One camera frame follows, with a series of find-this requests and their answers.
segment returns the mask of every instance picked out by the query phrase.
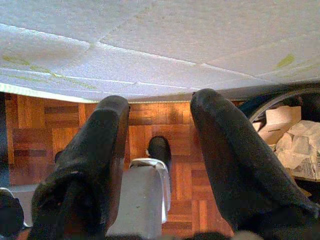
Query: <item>black object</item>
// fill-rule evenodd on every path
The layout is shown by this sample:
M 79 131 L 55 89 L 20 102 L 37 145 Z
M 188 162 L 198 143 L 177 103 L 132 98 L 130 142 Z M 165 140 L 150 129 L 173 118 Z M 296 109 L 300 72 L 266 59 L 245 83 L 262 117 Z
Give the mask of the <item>black object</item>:
M 309 199 L 320 205 L 320 182 L 295 179 L 296 184 L 311 193 Z
M 62 151 L 58 151 L 55 156 L 54 156 L 54 163 L 56 163 L 60 157 L 60 155 L 62 154 L 63 150 Z
M 104 236 L 118 214 L 129 110 L 120 96 L 98 104 L 35 190 L 28 239 Z
M 17 235 L 24 225 L 24 211 L 17 198 L 0 190 L 0 236 Z
M 5 93 L 0 92 L 0 186 L 8 187 L 9 181 L 9 159 L 6 125 L 6 102 Z
M 164 136 L 154 136 L 151 138 L 148 146 L 148 153 L 151 158 L 164 162 L 170 173 L 171 150 L 169 142 Z
M 319 207 L 300 192 L 270 147 L 230 101 L 212 89 L 203 89 L 193 95 L 191 113 L 217 206 L 234 231 L 249 230 L 269 238 L 279 230 L 276 219 L 287 216 L 293 223 L 282 226 L 280 233 L 294 226 L 302 235 L 291 239 L 300 239 L 305 226 L 319 224 Z M 270 225 L 263 228 L 260 224 L 266 222 Z M 274 231 L 274 236 L 282 239 L 280 233 Z
M 301 106 L 302 120 L 320 122 L 320 87 L 301 88 L 286 92 L 254 97 L 239 106 L 252 123 L 264 111 L 284 102 L 288 106 Z

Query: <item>wooden parquet floor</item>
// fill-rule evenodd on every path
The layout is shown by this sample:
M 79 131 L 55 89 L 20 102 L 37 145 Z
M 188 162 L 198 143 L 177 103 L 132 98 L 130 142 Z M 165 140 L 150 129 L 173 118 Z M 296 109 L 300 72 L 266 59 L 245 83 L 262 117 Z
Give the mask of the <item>wooden parquet floor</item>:
M 86 122 L 95 104 L 6 94 L 9 180 L 12 185 L 39 183 L 54 168 L 54 156 Z M 125 151 L 130 159 L 146 157 L 152 136 L 162 135 L 172 151 L 172 204 L 164 234 L 191 236 L 215 231 L 231 236 L 211 191 L 190 104 L 132 104 Z

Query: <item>black fabric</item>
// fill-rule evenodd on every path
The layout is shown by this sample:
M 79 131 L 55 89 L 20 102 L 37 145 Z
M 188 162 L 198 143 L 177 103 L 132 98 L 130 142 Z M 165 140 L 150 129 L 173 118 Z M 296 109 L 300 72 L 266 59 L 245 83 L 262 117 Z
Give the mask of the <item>black fabric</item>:
M 68 195 L 68 186 L 73 181 L 83 183 L 83 192 L 90 194 L 94 202 L 92 214 L 95 216 L 96 233 L 101 231 L 101 226 L 106 232 L 114 223 L 120 200 L 129 109 L 128 101 L 120 96 L 106 97 L 97 105 L 57 158 L 54 172 L 35 190 L 32 199 L 34 223 L 40 222 L 37 218 L 43 218 L 50 228 L 52 222 L 57 221 L 64 198 Z M 46 228 L 40 224 L 33 228 Z M 47 234 L 47 239 L 57 237 L 50 231 Z
M 230 237 L 226 237 L 225 235 L 219 232 L 202 232 L 196 233 L 192 237 L 185 238 L 184 240 L 229 240 Z
M 9 181 L 9 158 L 8 158 L 8 139 L 6 124 L 6 102 L 4 92 L 0 92 L 0 186 L 8 187 Z
M 230 101 L 212 89 L 203 89 L 193 95 L 191 113 L 217 206 L 234 231 L 246 230 L 244 226 L 254 216 L 286 206 L 319 217 L 319 207 L 300 192 L 270 147 Z
M 54 156 L 54 162 L 56 163 L 60 157 L 60 155 L 63 153 L 63 150 L 62 151 L 58 151 L 55 156 Z
M 78 237 L 94 236 L 99 232 L 99 216 L 97 206 L 93 202 L 93 193 L 84 182 L 72 180 L 65 191 L 66 194 L 59 208 L 56 203 L 48 202 L 33 223 L 28 239 L 64 239 L 65 230 Z
M 24 224 L 24 212 L 17 198 L 0 193 L 0 235 L 16 235 Z
M 320 222 L 310 212 L 297 206 L 283 206 L 248 220 L 243 228 L 265 240 L 320 239 Z

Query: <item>parquet tile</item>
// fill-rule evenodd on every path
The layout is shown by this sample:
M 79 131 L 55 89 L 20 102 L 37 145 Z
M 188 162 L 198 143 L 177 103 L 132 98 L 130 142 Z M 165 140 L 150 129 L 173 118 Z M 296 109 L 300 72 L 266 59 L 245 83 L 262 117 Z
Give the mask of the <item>parquet tile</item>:
M 6 94 L 5 106 L 10 183 L 23 185 L 38 183 L 53 171 L 55 154 L 66 147 L 96 104 Z M 124 170 L 131 159 L 147 156 L 153 136 L 165 136 L 171 146 L 172 202 L 163 234 L 185 237 L 199 231 L 218 231 L 231 236 L 211 191 L 190 104 L 130 107 Z

